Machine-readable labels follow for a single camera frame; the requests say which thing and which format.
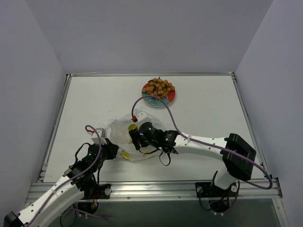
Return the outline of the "aluminium front rail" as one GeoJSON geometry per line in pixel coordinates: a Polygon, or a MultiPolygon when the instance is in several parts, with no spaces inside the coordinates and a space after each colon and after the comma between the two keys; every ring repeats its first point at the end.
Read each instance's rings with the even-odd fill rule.
{"type": "MultiPolygon", "coordinates": [[[[123,201],[196,201],[194,181],[159,181],[159,182],[110,182],[109,199],[98,202],[123,201]]],[[[241,182],[239,199],[276,199],[282,198],[282,191],[277,179],[273,180],[270,190],[263,190],[241,182]]]]}

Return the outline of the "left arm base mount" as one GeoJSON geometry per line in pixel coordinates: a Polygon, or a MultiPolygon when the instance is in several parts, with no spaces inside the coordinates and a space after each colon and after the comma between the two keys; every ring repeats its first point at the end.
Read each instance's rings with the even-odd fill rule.
{"type": "Polygon", "coordinates": [[[83,199],[85,202],[78,202],[76,208],[89,214],[94,214],[99,207],[99,201],[108,200],[111,192],[111,184],[92,183],[91,186],[88,186],[84,190],[83,199]]]}

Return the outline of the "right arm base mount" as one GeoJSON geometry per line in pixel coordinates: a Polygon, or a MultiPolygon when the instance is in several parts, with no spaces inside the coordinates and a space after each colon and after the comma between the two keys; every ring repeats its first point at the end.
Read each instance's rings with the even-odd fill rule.
{"type": "Polygon", "coordinates": [[[196,182],[195,188],[201,208],[212,211],[214,215],[223,216],[235,205],[239,196],[240,182],[232,183],[226,190],[211,182],[196,182]]]}

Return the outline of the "fake longan fruit bunch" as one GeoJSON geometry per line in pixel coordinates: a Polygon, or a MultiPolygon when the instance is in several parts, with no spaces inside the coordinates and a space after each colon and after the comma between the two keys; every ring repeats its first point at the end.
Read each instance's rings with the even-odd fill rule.
{"type": "Polygon", "coordinates": [[[143,95],[154,95],[172,102],[176,96],[176,89],[171,82],[161,77],[149,80],[142,88],[143,95]]]}

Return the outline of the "fake yellow green mango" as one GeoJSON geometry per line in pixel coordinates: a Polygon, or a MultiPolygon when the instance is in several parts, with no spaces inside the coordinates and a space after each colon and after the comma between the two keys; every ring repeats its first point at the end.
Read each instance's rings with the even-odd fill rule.
{"type": "Polygon", "coordinates": [[[135,131],[138,130],[138,126],[136,124],[131,124],[128,127],[128,131],[135,131]]]}

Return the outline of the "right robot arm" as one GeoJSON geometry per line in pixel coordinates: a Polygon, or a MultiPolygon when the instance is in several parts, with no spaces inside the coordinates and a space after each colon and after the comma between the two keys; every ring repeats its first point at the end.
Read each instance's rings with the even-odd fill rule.
{"type": "Polygon", "coordinates": [[[151,122],[141,126],[131,124],[128,133],[139,152],[151,147],[151,153],[159,151],[161,155],[188,153],[222,161],[224,167],[216,172],[210,183],[215,195],[223,194],[237,180],[251,179],[256,151],[237,134],[231,133],[227,138],[202,138],[174,130],[159,130],[151,122]]]}

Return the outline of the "red floral plate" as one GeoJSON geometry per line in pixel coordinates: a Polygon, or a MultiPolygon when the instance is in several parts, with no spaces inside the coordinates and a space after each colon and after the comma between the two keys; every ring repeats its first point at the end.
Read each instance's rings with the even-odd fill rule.
{"type": "Polygon", "coordinates": [[[149,105],[149,106],[151,106],[151,107],[156,107],[156,108],[164,107],[165,104],[166,104],[166,105],[170,105],[170,104],[172,104],[172,103],[174,102],[174,100],[175,100],[175,98],[176,98],[176,97],[175,97],[174,100],[173,100],[172,102],[169,102],[168,100],[161,99],[161,98],[159,98],[159,97],[157,97],[157,96],[154,96],[154,95],[143,95],[143,94],[142,94],[142,97],[144,97],[143,101],[144,101],[147,105],[149,105]]]}

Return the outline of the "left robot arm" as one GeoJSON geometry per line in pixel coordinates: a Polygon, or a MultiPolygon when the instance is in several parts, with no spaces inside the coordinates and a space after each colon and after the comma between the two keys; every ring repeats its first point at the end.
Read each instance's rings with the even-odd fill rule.
{"type": "Polygon", "coordinates": [[[89,144],[87,155],[69,166],[62,177],[31,205],[4,218],[5,227],[47,227],[81,199],[107,198],[100,186],[100,170],[106,160],[116,158],[119,147],[106,140],[105,144],[89,144]]]}

